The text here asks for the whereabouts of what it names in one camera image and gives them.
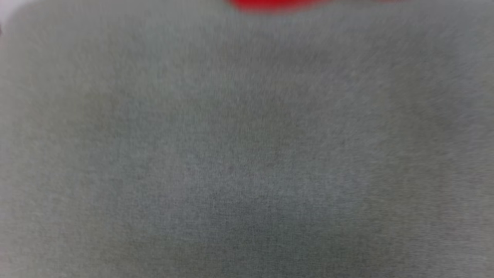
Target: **red object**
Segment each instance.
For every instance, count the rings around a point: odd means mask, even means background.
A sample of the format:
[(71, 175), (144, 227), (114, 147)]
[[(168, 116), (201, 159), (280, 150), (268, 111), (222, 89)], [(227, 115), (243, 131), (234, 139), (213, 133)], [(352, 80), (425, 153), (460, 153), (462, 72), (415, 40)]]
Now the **red object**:
[(325, 0), (230, 0), (241, 9), (277, 10), (291, 9), (299, 6), (322, 2)]

